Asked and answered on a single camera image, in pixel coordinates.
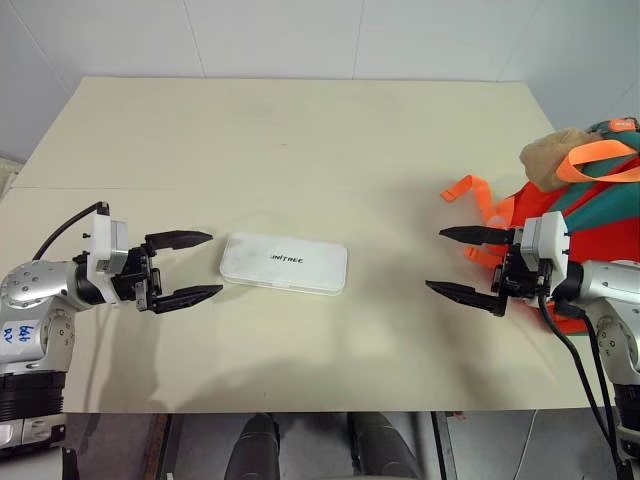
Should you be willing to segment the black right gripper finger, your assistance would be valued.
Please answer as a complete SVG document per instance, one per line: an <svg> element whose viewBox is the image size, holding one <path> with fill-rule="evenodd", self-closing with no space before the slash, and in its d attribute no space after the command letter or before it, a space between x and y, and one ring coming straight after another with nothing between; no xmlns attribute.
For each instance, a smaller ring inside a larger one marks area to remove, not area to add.
<svg viewBox="0 0 640 480"><path fill-rule="evenodd" d="M436 293L469 307L485 310L494 316L505 314L507 298L477 292L474 288L453 283L426 280L425 284Z"/></svg>
<svg viewBox="0 0 640 480"><path fill-rule="evenodd" d="M486 226L456 226L442 229L439 235L468 245L510 245L515 229Z"/></svg>

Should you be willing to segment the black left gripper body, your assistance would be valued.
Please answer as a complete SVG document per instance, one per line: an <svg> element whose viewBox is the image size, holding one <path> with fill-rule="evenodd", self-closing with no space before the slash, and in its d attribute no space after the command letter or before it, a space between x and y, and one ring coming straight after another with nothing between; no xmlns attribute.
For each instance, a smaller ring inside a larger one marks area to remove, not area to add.
<svg viewBox="0 0 640 480"><path fill-rule="evenodd" d="M134 302L139 311L159 312L158 299L162 295L162 286L160 270L152 262L155 254L148 243L132 248L123 270L111 279L118 298Z"/></svg>

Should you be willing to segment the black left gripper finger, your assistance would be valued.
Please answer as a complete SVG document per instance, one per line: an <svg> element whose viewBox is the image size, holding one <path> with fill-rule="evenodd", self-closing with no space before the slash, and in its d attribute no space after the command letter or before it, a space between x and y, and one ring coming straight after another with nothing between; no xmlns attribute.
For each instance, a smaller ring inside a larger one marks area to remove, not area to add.
<svg viewBox="0 0 640 480"><path fill-rule="evenodd" d="M215 296L222 289L222 285L199 285L175 290L168 296L153 297L150 310L155 314L164 314L189 308Z"/></svg>
<svg viewBox="0 0 640 480"><path fill-rule="evenodd" d="M153 251L162 249L180 250L195 247L212 239L213 236L205 232L173 230L148 234L145 236L145 243Z"/></svg>

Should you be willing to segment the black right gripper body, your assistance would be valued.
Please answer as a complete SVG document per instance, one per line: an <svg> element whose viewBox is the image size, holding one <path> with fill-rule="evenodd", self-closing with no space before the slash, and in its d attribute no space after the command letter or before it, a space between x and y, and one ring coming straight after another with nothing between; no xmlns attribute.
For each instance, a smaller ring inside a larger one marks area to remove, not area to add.
<svg viewBox="0 0 640 480"><path fill-rule="evenodd" d="M538 306L538 297L547 298L550 293L552 266L542 260L530 270L520 253L518 245L508 247L502 263L494 270L491 291L496 294L501 309L505 309L510 298L533 301Z"/></svg>

